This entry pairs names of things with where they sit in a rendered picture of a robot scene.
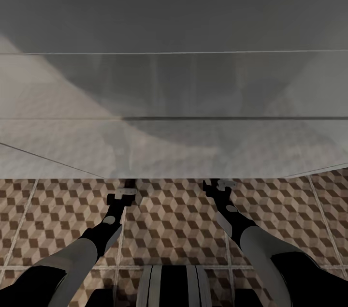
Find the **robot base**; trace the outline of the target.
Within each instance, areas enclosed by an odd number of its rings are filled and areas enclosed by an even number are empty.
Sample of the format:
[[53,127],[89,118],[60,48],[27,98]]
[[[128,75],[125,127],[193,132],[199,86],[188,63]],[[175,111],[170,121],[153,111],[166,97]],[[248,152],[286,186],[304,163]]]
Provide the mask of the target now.
[[[113,307],[113,305],[114,300],[112,289],[95,289],[86,303],[86,307]],[[253,289],[240,288],[235,291],[234,305],[235,307],[262,307],[259,297]]]

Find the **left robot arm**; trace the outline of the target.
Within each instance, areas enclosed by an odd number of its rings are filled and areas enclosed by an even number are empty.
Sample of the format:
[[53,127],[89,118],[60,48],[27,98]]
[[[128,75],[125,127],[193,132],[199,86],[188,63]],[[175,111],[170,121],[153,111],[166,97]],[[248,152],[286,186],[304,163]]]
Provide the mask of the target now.
[[135,201],[136,193],[136,189],[118,188],[115,194],[108,194],[109,209],[102,222],[31,265],[13,285],[0,290],[0,307],[68,307],[96,261],[120,237],[122,211]]

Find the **mousetrap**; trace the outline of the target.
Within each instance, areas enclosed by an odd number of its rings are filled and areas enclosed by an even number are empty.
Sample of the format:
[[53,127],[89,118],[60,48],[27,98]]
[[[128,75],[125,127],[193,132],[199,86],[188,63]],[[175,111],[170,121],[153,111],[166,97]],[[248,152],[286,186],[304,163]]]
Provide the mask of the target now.
[[211,184],[212,186],[218,186],[218,181],[220,180],[220,178],[211,178]]
[[126,179],[126,183],[125,183],[125,188],[130,188],[130,189],[133,189],[134,188],[134,185],[135,185],[135,181],[136,179],[135,178],[128,178]]

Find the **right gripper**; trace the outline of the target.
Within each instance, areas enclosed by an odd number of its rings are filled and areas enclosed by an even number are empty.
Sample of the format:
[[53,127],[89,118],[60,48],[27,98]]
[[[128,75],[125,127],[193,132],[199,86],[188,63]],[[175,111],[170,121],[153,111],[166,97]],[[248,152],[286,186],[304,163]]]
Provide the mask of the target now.
[[205,180],[203,181],[203,191],[206,192],[206,197],[213,197],[215,203],[219,197],[226,197],[230,199],[232,190],[229,187],[225,188],[225,191],[218,190],[216,186],[207,185]]

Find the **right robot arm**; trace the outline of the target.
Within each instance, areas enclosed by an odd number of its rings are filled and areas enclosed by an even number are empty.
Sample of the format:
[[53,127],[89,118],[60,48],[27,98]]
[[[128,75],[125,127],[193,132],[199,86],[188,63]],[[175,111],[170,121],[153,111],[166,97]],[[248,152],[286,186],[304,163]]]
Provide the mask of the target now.
[[348,281],[325,270],[295,245],[268,233],[238,213],[230,201],[235,181],[203,181],[217,206],[218,225],[238,245],[278,307],[348,307]]

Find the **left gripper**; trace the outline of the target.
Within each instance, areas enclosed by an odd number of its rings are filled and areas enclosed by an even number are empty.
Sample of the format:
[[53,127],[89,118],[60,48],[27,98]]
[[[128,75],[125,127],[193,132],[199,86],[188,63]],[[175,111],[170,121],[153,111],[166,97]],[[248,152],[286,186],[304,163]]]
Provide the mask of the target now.
[[135,194],[134,195],[123,195],[122,199],[115,199],[115,194],[108,194],[107,195],[107,205],[109,205],[109,208],[112,206],[119,206],[122,208],[122,211],[124,210],[125,206],[131,206],[131,203],[135,201]]

